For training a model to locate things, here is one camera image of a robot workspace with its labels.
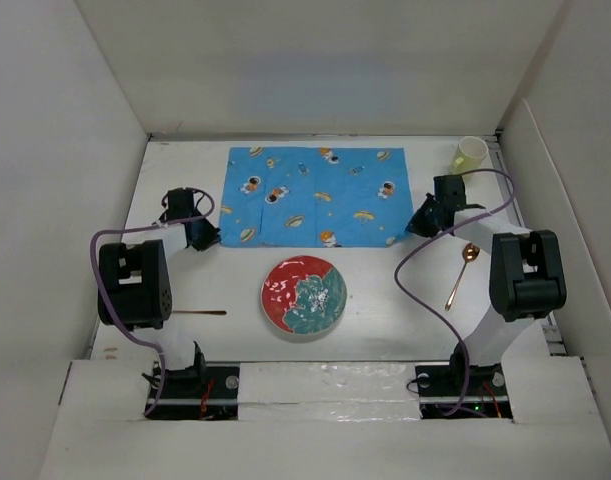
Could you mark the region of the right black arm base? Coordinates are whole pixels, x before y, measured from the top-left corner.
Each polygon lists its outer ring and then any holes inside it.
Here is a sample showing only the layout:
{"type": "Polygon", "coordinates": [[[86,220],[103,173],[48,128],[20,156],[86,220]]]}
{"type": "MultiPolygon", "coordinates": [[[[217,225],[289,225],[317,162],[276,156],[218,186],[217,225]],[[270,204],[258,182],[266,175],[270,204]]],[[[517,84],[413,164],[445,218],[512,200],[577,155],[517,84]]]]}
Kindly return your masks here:
{"type": "Polygon", "coordinates": [[[422,420],[513,418],[500,364],[472,367],[465,382],[446,362],[420,363],[406,387],[418,397],[422,420]]]}

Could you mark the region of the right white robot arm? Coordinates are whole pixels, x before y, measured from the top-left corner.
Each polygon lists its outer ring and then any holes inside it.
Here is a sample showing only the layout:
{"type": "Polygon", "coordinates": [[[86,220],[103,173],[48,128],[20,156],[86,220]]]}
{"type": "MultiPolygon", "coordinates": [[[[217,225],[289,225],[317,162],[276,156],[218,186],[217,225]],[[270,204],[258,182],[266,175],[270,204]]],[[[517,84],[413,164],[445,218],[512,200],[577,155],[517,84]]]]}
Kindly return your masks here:
{"type": "Polygon", "coordinates": [[[447,367],[447,381],[458,393],[479,387],[482,369],[498,365],[524,330],[566,303],[556,234],[516,226],[469,203],[461,175],[434,178],[434,191],[426,195],[407,231],[429,241],[455,235],[490,256],[490,306],[474,330],[457,342],[447,367]]]}

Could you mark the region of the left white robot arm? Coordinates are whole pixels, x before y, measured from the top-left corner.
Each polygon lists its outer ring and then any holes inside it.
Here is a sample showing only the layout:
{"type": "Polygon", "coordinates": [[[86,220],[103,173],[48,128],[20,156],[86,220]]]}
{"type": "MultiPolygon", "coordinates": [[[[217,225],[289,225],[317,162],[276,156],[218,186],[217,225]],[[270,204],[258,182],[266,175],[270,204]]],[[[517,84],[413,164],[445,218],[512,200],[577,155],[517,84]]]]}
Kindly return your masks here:
{"type": "Polygon", "coordinates": [[[158,371],[147,374],[161,390],[167,369],[163,347],[139,339],[138,329],[160,330],[172,313],[169,259],[186,249],[204,251],[220,241],[220,230],[210,221],[213,197],[195,187],[179,187],[161,199],[162,214],[144,227],[96,232],[89,245],[98,291],[98,315],[130,342],[156,353],[158,371]]]}

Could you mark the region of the copper spoon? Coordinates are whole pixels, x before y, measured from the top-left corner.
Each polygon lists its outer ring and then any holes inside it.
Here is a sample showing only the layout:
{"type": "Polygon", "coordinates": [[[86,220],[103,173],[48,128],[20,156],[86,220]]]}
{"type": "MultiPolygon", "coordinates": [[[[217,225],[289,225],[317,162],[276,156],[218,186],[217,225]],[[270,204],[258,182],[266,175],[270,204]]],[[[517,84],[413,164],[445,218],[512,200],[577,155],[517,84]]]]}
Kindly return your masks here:
{"type": "Polygon", "coordinates": [[[459,286],[461,284],[461,281],[463,279],[464,273],[466,271],[466,268],[469,264],[471,264],[472,262],[474,262],[478,256],[480,254],[480,248],[476,245],[474,245],[473,243],[468,243],[462,250],[462,259],[463,259],[463,265],[461,267],[461,270],[459,272],[459,275],[454,283],[454,286],[447,298],[447,301],[444,305],[444,310],[445,311],[449,311],[452,308],[452,305],[454,303],[455,297],[457,295],[459,286]]]}

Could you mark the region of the blue space-print cloth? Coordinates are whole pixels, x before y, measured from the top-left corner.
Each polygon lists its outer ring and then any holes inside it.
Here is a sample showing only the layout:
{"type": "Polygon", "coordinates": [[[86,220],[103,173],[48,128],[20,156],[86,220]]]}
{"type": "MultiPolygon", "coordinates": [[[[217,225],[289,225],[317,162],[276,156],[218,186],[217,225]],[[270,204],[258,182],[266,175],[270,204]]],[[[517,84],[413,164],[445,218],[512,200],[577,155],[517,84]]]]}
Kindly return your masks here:
{"type": "Polygon", "coordinates": [[[219,228],[229,248],[381,248],[412,213],[401,148],[236,147],[219,228]]]}

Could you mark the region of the red and teal plate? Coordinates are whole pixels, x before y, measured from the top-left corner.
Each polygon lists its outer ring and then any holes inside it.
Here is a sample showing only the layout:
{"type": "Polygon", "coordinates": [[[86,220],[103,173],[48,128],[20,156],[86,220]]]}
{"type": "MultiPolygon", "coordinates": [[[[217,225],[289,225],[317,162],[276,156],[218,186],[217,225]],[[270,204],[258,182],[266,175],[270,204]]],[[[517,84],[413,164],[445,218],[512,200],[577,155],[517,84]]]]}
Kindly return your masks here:
{"type": "Polygon", "coordinates": [[[339,269],[312,255],[278,262],[260,287],[260,308],[270,331],[295,342],[329,335],[340,324],[348,299],[339,269]]]}

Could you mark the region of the copper fork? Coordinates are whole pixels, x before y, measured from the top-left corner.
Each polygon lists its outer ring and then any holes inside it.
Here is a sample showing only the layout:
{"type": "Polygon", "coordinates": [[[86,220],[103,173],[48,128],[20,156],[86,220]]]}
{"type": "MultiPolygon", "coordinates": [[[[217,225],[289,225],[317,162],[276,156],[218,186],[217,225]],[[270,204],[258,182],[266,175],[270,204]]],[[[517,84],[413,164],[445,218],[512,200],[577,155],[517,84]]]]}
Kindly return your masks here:
{"type": "Polygon", "coordinates": [[[225,316],[227,315],[227,311],[226,310],[173,310],[172,314],[225,316]]]}

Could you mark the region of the pale yellow mug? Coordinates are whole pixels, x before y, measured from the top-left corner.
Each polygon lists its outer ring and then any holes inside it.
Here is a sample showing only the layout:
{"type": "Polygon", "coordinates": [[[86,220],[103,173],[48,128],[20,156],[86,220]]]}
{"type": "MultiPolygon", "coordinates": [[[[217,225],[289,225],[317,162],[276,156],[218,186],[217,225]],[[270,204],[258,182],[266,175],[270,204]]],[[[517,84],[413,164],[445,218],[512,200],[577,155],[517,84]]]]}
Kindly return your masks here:
{"type": "Polygon", "coordinates": [[[488,157],[487,143],[475,136],[462,137],[457,145],[451,165],[451,174],[461,174],[478,169],[488,157]]]}

